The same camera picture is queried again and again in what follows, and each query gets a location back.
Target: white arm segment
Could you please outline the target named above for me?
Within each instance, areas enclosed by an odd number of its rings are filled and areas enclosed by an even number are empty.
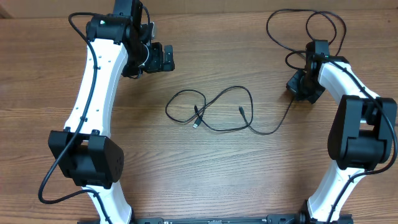
[[[352,73],[357,81],[359,81],[359,83],[365,87],[363,83],[355,76],[351,66],[348,63],[336,63],[343,68],[346,68],[347,71]],[[330,62],[324,63],[321,66],[318,82],[330,92],[337,104],[340,104],[340,100],[343,95],[356,95],[361,98],[367,98],[344,71],[337,68]],[[368,88],[366,88],[366,91],[374,98],[379,96]],[[311,218],[316,218],[320,222],[326,222],[332,205],[335,203],[337,196],[343,189],[345,183],[347,183],[349,177],[363,171],[364,169],[358,168],[347,168],[346,170],[341,170],[337,166],[337,162],[332,161],[329,165],[328,171],[326,172],[325,176],[323,176],[317,191],[309,198],[307,202],[307,207]],[[336,210],[333,212],[331,222],[339,219],[342,206],[346,202],[350,193],[354,190],[356,184],[363,177],[364,176],[357,177],[353,183],[350,183],[344,195],[340,199]]]
[[[363,171],[364,169],[357,168],[347,168],[346,170],[341,170],[337,166],[337,162],[332,161],[329,165],[328,171],[323,176],[323,179],[317,191],[315,191],[315,193],[309,198],[307,202],[310,217],[316,218],[320,222],[326,222],[331,207],[335,203],[337,196],[339,195],[344,185],[347,183],[349,177]],[[350,193],[354,190],[356,184],[363,177],[364,175],[361,177],[357,177],[354,179],[353,183],[350,183],[347,190],[338,202],[335,212],[333,212],[333,216],[330,220],[331,222],[338,220],[342,206],[346,202]]]
[[[336,62],[338,65],[346,68],[354,77],[359,81],[362,86],[363,83],[359,80],[351,69],[348,63]],[[318,82],[321,86],[325,87],[332,97],[335,99],[337,105],[340,104],[341,97],[343,95],[355,95],[361,98],[367,98],[355,85],[354,81],[341,69],[334,66],[332,63],[324,63],[319,71]],[[379,96],[375,92],[366,88],[366,91],[373,96],[373,98]]]
[[[127,52],[123,44],[113,44],[113,40],[95,39],[91,43],[97,56],[98,69],[97,79],[90,107],[87,112],[87,122],[84,122],[80,133],[91,134],[92,130],[98,130],[102,136],[111,137],[111,113],[113,101],[118,87],[120,74],[127,63]],[[90,92],[91,82],[94,72],[93,55],[87,47],[87,62],[83,81],[75,107],[65,123],[65,127],[70,127],[71,132],[75,132],[80,122],[80,116],[83,113]],[[106,213],[113,224],[130,223],[132,208],[127,204],[124,198],[120,181],[112,184],[107,190],[103,187],[87,185],[83,189],[94,189],[99,193],[104,203]],[[105,220],[101,207],[93,194],[89,194],[94,202],[101,224],[108,224]]]
[[[91,44],[97,56],[98,67],[101,69],[97,72],[95,90],[86,116],[87,122],[84,123],[80,133],[91,134],[92,130],[98,130],[100,135],[110,138],[113,101],[120,74],[127,63],[127,52],[123,44],[113,44],[113,40],[95,39]],[[83,114],[93,81],[93,67],[93,55],[87,47],[86,69],[79,95],[64,127],[70,127],[71,132],[76,131]]]

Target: wooden table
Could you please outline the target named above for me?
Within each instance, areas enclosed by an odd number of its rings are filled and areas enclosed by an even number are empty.
[[[337,11],[348,33],[341,55],[357,76],[381,96],[398,99],[398,11]],[[137,217],[258,217],[294,213],[314,193],[330,163],[326,142],[337,105],[325,92],[317,103],[294,103],[271,136],[248,129],[215,133],[201,125],[178,124],[164,106],[176,92],[191,88],[212,99],[232,86],[254,98],[253,126],[271,130],[291,95],[285,84],[294,70],[288,51],[265,32],[265,13],[152,16],[157,40],[172,44],[175,71],[123,78],[112,114],[112,139],[124,150],[121,183]],[[295,49],[310,41],[309,14],[280,14],[273,36]],[[84,29],[88,18],[75,19]],[[310,31],[330,39],[331,25],[314,18]],[[338,41],[331,46],[336,52]],[[0,222],[76,223],[97,212],[87,195],[55,205],[37,199],[39,185],[54,161],[50,130],[62,130],[75,103],[85,67],[85,44],[67,19],[0,20]],[[292,57],[301,67],[303,61]],[[202,103],[197,95],[176,100],[178,118]],[[238,106],[249,112],[243,90],[221,97],[205,119],[218,128],[243,125]],[[398,223],[398,166],[362,180],[344,213],[356,223]],[[45,198],[78,190],[57,169]]]

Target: wood grain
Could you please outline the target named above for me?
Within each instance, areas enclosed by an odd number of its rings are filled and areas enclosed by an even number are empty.
[[[372,90],[398,98],[398,11],[337,11],[348,33],[341,55]],[[137,217],[258,217],[296,212],[311,196],[330,162],[326,142],[337,105],[325,92],[310,105],[294,103],[282,127],[271,136],[250,130],[220,134],[177,124],[164,113],[176,92],[191,88],[208,99],[242,85],[254,98],[254,127],[272,129],[290,95],[285,84],[294,74],[288,51],[266,36],[269,12],[154,16],[162,44],[174,47],[176,69],[119,82],[112,115],[112,139],[124,150],[121,178]],[[295,49],[310,41],[309,14],[280,14],[272,35]],[[88,18],[75,19],[84,28]],[[0,21],[0,222],[76,223],[98,217],[87,195],[56,205],[37,199],[42,178],[53,162],[50,130],[61,130],[70,114],[85,67],[85,44],[67,19]],[[310,22],[319,39],[333,29],[322,18]],[[338,43],[331,45],[336,52]],[[298,57],[292,63],[303,66]],[[196,95],[176,99],[170,112],[193,113]],[[249,113],[242,90],[230,91],[212,105],[205,119],[214,127],[243,125],[238,106]],[[343,210],[356,223],[398,223],[397,166],[367,177]],[[46,198],[78,190],[57,169]]]

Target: tabletop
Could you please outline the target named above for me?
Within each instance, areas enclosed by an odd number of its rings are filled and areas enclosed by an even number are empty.
[[[336,11],[347,24],[340,55],[361,81],[381,96],[398,99],[398,10]],[[208,100],[233,85],[245,86],[254,100],[253,127],[272,130],[292,97],[285,84],[295,70],[289,53],[267,36],[271,12],[152,16],[157,40],[174,47],[175,70],[119,82],[111,139],[124,151],[121,185],[137,217],[261,217],[295,213],[317,189],[330,158],[327,139],[338,105],[326,91],[311,105],[294,102],[280,129],[259,136],[249,129],[216,133],[204,125],[180,124],[165,114],[182,89]],[[294,49],[311,41],[310,14],[282,13],[270,32]],[[84,29],[89,18],[76,18]],[[343,34],[331,44],[335,54]],[[309,22],[318,39],[333,37],[328,21]],[[0,19],[0,223],[76,223],[98,214],[87,195],[55,205],[37,199],[39,185],[54,161],[47,145],[61,131],[85,69],[84,41],[66,18]],[[291,57],[302,67],[304,61]],[[170,105],[180,119],[203,99],[184,94]],[[243,90],[231,90],[211,105],[204,119],[215,128],[244,125],[238,106],[250,115]],[[398,166],[364,178],[342,213],[355,223],[398,223]],[[78,190],[57,168],[44,197]]]

